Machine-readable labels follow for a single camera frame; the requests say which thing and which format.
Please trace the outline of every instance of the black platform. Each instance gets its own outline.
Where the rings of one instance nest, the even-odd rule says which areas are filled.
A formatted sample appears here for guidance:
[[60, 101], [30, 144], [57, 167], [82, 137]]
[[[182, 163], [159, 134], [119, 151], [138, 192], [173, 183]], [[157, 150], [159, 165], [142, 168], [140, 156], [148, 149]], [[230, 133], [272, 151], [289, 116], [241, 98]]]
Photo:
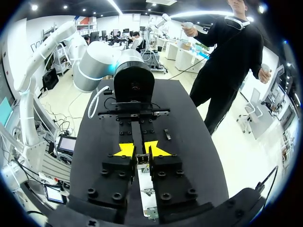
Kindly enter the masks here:
[[[109, 86], [112, 80], [104, 80], [99, 88]], [[100, 95], [97, 112], [93, 119], [87, 117], [88, 107], [81, 122], [71, 166], [72, 196], [87, 199], [87, 189], [99, 177], [102, 161], [108, 153], [119, 152], [119, 124], [113, 118], [100, 120], [98, 112], [105, 111], [104, 101], [110, 96]], [[107, 108], [115, 108], [109, 99]], [[222, 164], [211, 136], [189, 95], [176, 80], [155, 81], [152, 102], [161, 108], [168, 107], [169, 116], [160, 116], [153, 122], [158, 136], [158, 147], [178, 154], [183, 161], [183, 169], [198, 192], [200, 204], [211, 202], [218, 206], [226, 201], [228, 190]], [[168, 129], [171, 140], [167, 140], [164, 129]], [[140, 149], [139, 125], [133, 124], [135, 145]], [[137, 178], [130, 190], [126, 225], [154, 225], [156, 222], [143, 216], [139, 183]]]

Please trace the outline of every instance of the black pants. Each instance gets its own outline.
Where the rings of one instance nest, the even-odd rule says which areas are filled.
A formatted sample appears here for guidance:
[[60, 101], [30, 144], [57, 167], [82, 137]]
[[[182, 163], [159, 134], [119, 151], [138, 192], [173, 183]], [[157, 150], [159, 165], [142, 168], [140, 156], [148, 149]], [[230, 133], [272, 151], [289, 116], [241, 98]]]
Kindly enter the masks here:
[[207, 68], [202, 68], [199, 71], [191, 89], [190, 97], [196, 107], [211, 99], [204, 122], [212, 135], [232, 106], [238, 91], [228, 86], [222, 79], [219, 79], [218, 75], [214, 75], [211, 71]]

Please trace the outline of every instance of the floor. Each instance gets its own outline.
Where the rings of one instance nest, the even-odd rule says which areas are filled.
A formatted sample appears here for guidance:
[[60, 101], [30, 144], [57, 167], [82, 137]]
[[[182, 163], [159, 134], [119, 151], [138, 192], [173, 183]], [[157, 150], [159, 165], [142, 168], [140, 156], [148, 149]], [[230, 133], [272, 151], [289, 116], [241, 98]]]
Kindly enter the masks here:
[[[160, 62], [168, 68], [167, 74], [155, 72], [156, 79], [169, 79], [180, 73], [174, 64], [175, 61], [167, 60], [164, 53], [160, 54]], [[175, 77], [184, 89], [189, 93], [197, 74], [184, 72]], [[49, 113], [62, 114], [56, 118], [68, 117], [70, 128], [73, 128], [73, 136], [77, 136], [81, 117], [84, 114], [91, 94], [78, 91], [72, 83], [71, 70], [60, 77], [60, 82], [53, 90], [43, 93], [40, 102]], [[229, 196], [232, 197], [246, 187], [255, 188], [258, 182], [262, 182], [275, 166], [279, 166], [278, 175], [274, 184], [274, 191], [279, 188], [282, 181], [282, 155], [280, 140], [283, 130], [276, 121], [261, 138], [255, 139], [252, 134], [243, 133], [240, 125], [236, 122], [237, 116], [245, 113], [246, 101], [239, 93], [220, 127], [213, 134], [212, 139], [217, 148], [225, 173]], [[202, 119], [207, 114], [209, 102], [198, 107]], [[262, 196], [266, 197], [271, 177], [266, 183]]]

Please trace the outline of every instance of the white chair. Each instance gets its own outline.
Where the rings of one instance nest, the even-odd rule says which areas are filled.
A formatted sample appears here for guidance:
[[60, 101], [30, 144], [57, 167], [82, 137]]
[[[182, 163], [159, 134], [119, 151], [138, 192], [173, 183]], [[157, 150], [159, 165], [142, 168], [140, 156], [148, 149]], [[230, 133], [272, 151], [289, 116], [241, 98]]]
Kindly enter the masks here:
[[239, 115], [237, 119], [237, 122], [239, 120], [242, 120], [244, 123], [243, 133], [245, 133], [246, 130], [248, 130], [248, 134], [250, 134], [251, 133], [250, 122], [258, 123], [259, 118], [263, 116], [263, 112], [258, 107], [259, 99], [260, 99], [260, 92], [254, 88], [250, 101], [248, 101], [248, 103], [244, 107], [247, 114]]

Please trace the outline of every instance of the man's hand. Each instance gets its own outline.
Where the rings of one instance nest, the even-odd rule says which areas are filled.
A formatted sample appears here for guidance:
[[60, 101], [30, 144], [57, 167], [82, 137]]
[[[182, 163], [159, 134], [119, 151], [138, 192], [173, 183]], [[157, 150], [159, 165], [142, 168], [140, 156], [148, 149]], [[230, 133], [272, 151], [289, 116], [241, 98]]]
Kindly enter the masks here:
[[259, 80], [263, 83], [263, 84], [267, 84], [269, 82], [269, 79], [271, 77], [271, 73], [272, 70], [270, 70], [270, 72], [264, 72], [264, 70], [261, 68], [259, 71]]
[[184, 24], [181, 24], [181, 26], [188, 37], [196, 37], [198, 35], [198, 30], [194, 26], [192, 28], [184, 27]]

